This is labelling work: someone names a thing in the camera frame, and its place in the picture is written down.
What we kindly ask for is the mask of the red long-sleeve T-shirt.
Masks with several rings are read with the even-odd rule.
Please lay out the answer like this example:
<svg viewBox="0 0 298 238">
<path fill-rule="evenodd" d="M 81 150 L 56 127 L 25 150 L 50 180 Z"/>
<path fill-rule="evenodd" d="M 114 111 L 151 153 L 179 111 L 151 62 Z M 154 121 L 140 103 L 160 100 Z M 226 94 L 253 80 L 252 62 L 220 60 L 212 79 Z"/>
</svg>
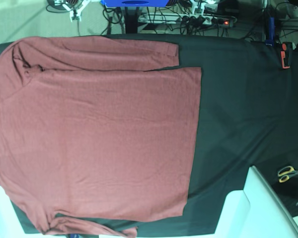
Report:
<svg viewBox="0 0 298 238">
<path fill-rule="evenodd" d="M 0 186 L 45 235 L 133 238 L 91 218 L 181 216 L 201 76 L 166 42 L 15 41 L 0 55 Z"/>
</svg>

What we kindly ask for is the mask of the white power strip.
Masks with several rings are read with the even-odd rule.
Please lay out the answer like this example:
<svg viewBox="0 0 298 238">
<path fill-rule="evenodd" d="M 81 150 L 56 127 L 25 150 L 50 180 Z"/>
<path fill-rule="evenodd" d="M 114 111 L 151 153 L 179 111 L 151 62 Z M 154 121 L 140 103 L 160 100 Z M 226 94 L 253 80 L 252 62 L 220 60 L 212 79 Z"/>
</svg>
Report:
<svg viewBox="0 0 298 238">
<path fill-rule="evenodd" d="M 234 16 L 221 16 L 214 14 L 180 14 L 180 13 L 142 13 L 138 18 L 139 23 L 147 24 L 189 24 L 200 26 L 232 27 L 237 18 Z"/>
</svg>

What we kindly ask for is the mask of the blue plastic box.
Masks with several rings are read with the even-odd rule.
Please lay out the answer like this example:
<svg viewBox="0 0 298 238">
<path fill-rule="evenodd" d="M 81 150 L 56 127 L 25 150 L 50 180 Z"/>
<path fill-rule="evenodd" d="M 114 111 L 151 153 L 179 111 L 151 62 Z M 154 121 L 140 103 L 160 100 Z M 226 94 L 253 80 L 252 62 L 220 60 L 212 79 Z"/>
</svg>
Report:
<svg viewBox="0 0 298 238">
<path fill-rule="evenodd" d="M 165 7 L 168 0 L 101 0 L 107 7 Z"/>
</svg>

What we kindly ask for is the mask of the white robot gripper on floor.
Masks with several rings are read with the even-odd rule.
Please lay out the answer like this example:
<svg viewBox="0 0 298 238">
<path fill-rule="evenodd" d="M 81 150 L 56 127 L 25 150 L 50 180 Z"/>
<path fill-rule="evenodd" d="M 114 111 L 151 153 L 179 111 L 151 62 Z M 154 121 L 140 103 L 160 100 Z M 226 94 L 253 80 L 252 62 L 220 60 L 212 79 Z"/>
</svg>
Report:
<svg viewBox="0 0 298 238">
<path fill-rule="evenodd" d="M 51 5 L 53 7 L 61 7 L 70 14 L 70 20 L 81 21 L 82 11 L 91 3 L 100 2 L 99 0 L 53 0 Z"/>
</svg>

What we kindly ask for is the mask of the white foam block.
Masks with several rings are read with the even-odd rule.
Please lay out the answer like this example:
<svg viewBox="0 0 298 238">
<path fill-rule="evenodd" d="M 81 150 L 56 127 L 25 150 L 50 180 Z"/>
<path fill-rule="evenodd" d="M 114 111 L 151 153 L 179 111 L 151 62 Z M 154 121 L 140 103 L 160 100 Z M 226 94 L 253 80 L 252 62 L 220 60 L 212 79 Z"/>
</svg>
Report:
<svg viewBox="0 0 298 238">
<path fill-rule="evenodd" d="M 298 238 L 298 224 L 255 166 L 225 198 L 217 238 Z"/>
</svg>

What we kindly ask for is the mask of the orange and black clamp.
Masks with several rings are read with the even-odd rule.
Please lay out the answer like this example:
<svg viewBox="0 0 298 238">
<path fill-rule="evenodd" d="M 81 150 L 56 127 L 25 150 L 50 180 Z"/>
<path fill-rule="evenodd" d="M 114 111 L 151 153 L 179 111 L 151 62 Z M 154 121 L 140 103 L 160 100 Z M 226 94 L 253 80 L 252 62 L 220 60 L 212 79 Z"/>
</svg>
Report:
<svg viewBox="0 0 298 238">
<path fill-rule="evenodd" d="M 291 42 L 282 43 L 282 48 L 280 53 L 281 53 L 282 69 L 290 68 L 291 62 L 292 62 L 293 44 Z"/>
</svg>

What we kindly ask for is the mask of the black table leg post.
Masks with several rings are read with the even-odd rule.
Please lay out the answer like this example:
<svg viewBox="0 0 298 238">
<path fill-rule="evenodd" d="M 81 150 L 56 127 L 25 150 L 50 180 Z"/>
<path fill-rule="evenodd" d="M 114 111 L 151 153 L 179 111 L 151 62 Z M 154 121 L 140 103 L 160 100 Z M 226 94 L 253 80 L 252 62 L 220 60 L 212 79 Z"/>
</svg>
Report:
<svg viewBox="0 0 298 238">
<path fill-rule="evenodd" d="M 125 20 L 126 34 L 137 34 L 138 32 L 138 18 L 140 15 L 140 7 L 124 7 L 123 14 Z"/>
</svg>

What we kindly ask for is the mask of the yellow-handled scissors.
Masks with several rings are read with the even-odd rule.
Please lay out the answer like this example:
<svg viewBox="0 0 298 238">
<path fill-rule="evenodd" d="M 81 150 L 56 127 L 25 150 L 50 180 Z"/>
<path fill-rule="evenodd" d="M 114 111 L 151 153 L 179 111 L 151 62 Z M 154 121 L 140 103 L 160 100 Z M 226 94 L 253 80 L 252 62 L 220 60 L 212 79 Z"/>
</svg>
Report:
<svg viewBox="0 0 298 238">
<path fill-rule="evenodd" d="M 280 169 L 277 173 L 279 183 L 284 183 L 291 178 L 298 176 L 298 170 L 293 166 L 286 166 Z"/>
</svg>

